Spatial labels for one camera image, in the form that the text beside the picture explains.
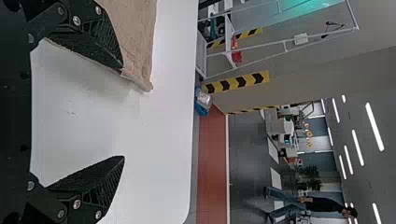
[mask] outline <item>yellow and black hazard stripe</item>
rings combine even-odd
[[[211,93],[237,90],[240,88],[254,86],[266,82],[270,82],[270,75],[268,70],[243,75],[241,77],[231,77],[222,81],[207,83],[202,87],[202,90],[211,94]]]
[[[243,114],[243,113],[248,113],[248,112],[253,112],[253,111],[260,111],[260,110],[267,110],[267,109],[279,109],[280,105],[267,105],[267,106],[260,106],[260,107],[254,107],[251,109],[244,109],[244,110],[238,110],[238,111],[234,111],[234,112],[227,112],[224,114],[227,115],[236,115],[236,114]]]
[[[252,30],[245,31],[244,33],[235,35],[235,37],[236,37],[236,39],[239,40],[239,39],[244,39],[244,38],[251,37],[254,35],[259,35],[261,33],[262,33],[262,27],[258,27],[258,28],[252,29]],[[214,42],[207,44],[206,48],[214,49],[218,46],[223,45],[224,43],[225,43],[225,39],[222,38],[221,40],[215,40]]]

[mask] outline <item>white tabletop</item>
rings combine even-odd
[[[126,157],[102,224],[180,224],[187,217],[197,5],[159,0],[151,93],[46,41],[32,53],[32,172],[41,183]]]

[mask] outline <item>beige cloth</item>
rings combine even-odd
[[[152,43],[157,0],[96,2],[105,8],[119,40],[124,61],[121,76],[135,82],[143,91],[151,91]]]

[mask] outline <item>metal screw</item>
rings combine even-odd
[[[77,199],[73,202],[73,209],[78,210],[81,207],[81,200]]]
[[[99,220],[101,217],[102,217],[102,211],[99,210],[99,211],[97,211],[96,214],[95,214],[95,219],[96,219],[96,220]]]
[[[95,7],[96,14],[101,15],[102,9],[100,7]]]
[[[74,16],[74,17],[73,17],[73,23],[74,23],[76,26],[80,26],[80,25],[81,25],[81,20],[79,19],[78,16]]]
[[[33,44],[35,42],[35,37],[31,34],[27,34],[28,37],[28,43]]]
[[[61,210],[58,212],[58,218],[63,218],[64,217],[64,210]]]
[[[27,182],[27,191],[31,191],[34,188],[35,188],[35,182],[33,181]]]
[[[64,9],[62,7],[58,7],[58,13],[62,16],[64,14]]]

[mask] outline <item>textured rubber pad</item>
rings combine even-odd
[[[116,194],[124,163],[122,156],[100,161],[48,186],[47,189],[80,194],[84,203],[101,205],[106,212]]]
[[[61,26],[63,29],[51,33],[48,38],[107,67],[121,69],[120,44],[106,12],[103,11],[100,20],[85,21],[80,26],[77,31]]]

